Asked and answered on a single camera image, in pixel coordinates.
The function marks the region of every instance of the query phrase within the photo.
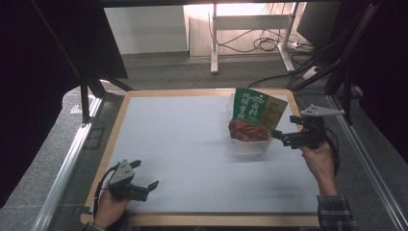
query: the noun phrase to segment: wall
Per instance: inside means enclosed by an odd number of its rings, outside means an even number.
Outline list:
[[[105,9],[120,54],[187,51],[183,6]]]

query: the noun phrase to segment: snack bag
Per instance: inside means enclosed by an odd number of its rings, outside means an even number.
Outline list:
[[[268,141],[288,102],[256,90],[236,89],[233,117],[228,128],[232,139]]]

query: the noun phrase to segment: person's arm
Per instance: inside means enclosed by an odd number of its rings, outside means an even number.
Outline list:
[[[318,214],[322,230],[358,230],[345,196],[339,195],[334,178],[333,153],[327,142],[318,149],[300,147],[307,167],[319,186]]]
[[[122,216],[129,201],[117,201],[109,190],[104,190],[99,197],[99,206],[93,223],[87,223],[82,231],[107,230]]]

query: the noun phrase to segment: wooden frame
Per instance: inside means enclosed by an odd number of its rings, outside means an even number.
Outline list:
[[[289,90],[258,90],[269,95],[286,95],[289,106],[294,115],[299,116],[299,110],[294,97]],[[172,96],[229,96],[235,89],[210,89],[210,90],[132,90],[128,91],[122,102],[117,115],[114,129],[109,138],[105,153],[102,157],[95,179],[89,191],[85,207],[90,208],[93,203],[93,195],[97,184],[102,179],[108,162],[114,151],[115,141],[118,136],[126,109],[132,97],[172,97]],[[91,214],[82,214],[81,222],[92,221]],[[231,214],[132,214],[129,220],[131,226],[297,226],[297,227],[319,227],[317,213],[312,214],[259,214],[259,215],[231,215]]]

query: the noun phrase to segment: metal frame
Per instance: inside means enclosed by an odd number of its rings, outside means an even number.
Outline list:
[[[342,107],[340,106],[339,101],[336,97],[331,95],[327,95],[330,104],[337,110],[340,110]],[[347,120],[342,115],[336,115],[340,124],[342,125],[345,133],[347,134],[350,143],[352,144],[354,150],[357,153],[357,157],[359,158],[360,163],[362,164],[364,170],[366,171],[369,180],[372,183],[375,191],[377,192],[378,197],[380,198],[381,202],[384,205],[387,213],[389,214],[391,220],[393,221],[396,230],[404,231],[408,230],[408,221],[407,218],[402,213],[401,207],[399,206],[398,202],[396,201],[393,193],[388,188],[387,184],[384,182],[381,174],[379,173],[378,169],[375,167],[370,154],[363,146],[362,142],[356,131],[354,130],[353,126],[347,123]]]
[[[291,14],[278,15],[237,15],[217,16],[217,4],[213,8],[213,43],[211,52],[211,73],[218,73],[218,42],[217,31],[227,30],[264,30],[264,29],[286,29],[286,35],[282,42],[278,43],[278,49],[282,56],[285,67],[289,72],[294,71],[293,64],[289,58],[286,46],[291,35],[296,11],[299,3],[294,2]]]
[[[89,122],[83,123],[79,128],[75,139],[69,148],[68,154],[65,157],[63,165],[61,166],[60,171],[54,181],[54,184],[51,187],[51,190],[48,193],[41,210],[39,211],[36,222],[31,229],[32,231],[47,230],[61,197],[63,196],[66,184],[68,183],[69,177],[75,167],[76,161],[81,152],[85,139],[88,136],[92,121],[99,110],[101,102],[102,99],[94,98],[90,104]]]

